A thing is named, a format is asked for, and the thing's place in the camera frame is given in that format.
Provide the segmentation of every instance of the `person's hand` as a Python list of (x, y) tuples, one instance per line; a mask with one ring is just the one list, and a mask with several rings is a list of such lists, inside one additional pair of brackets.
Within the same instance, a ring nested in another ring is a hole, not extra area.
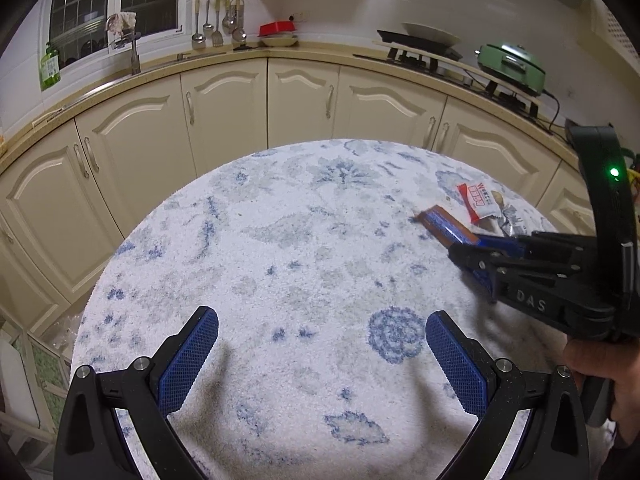
[(615, 381), (610, 418), (618, 423), (620, 438), (631, 445), (640, 432), (640, 340), (612, 344), (572, 339), (562, 357), (577, 372), (578, 388), (587, 375)]

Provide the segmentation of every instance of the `plate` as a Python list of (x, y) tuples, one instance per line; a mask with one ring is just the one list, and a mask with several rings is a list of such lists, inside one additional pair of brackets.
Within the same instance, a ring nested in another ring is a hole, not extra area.
[(291, 46), (298, 42), (297, 36), (291, 36), (290, 38), (260, 38), (266, 46)]
[(404, 28), (409, 36), (433, 41), (434, 43), (441, 43), (446, 46), (454, 46), (455, 44), (460, 43), (459, 37), (449, 34), (446, 30), (428, 27), (427, 25), (421, 25), (420, 23), (403, 23), (402, 28)]

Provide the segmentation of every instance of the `cabinet door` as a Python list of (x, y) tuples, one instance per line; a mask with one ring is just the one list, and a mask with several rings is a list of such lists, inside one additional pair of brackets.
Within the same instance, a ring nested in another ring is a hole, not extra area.
[(331, 139), (340, 67), (297, 59), (269, 60), (269, 147)]
[(484, 171), (537, 204), (560, 158), (479, 108), (449, 98), (433, 150)]
[(587, 186), (580, 173), (565, 162), (546, 188), (538, 211), (561, 233), (591, 236), (596, 232)]
[(95, 181), (124, 236), (196, 178), (180, 94), (175, 75), (76, 117)]
[(16, 241), (69, 303), (94, 286), (123, 241), (73, 121), (0, 176), (0, 212)]
[(36, 268), (0, 216), (0, 304), (25, 329), (41, 335), (69, 302)]
[(334, 139), (392, 140), (430, 149), (446, 99), (417, 84), (342, 67)]
[(180, 75), (198, 176), (267, 149), (267, 60), (247, 59)]

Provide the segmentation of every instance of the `green cooker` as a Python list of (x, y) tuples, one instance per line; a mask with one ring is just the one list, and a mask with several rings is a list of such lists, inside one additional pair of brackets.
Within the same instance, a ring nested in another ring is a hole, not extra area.
[(478, 66), (527, 94), (540, 95), (545, 87), (545, 71), (540, 68), (538, 58), (520, 45), (486, 44), (480, 47)]

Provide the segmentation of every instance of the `green bottle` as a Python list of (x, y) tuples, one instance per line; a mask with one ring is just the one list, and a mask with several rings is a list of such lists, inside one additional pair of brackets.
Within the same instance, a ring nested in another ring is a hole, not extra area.
[(60, 81), (58, 54), (58, 50), (47, 41), (45, 55), (40, 60), (40, 89), (42, 90), (50, 88)]

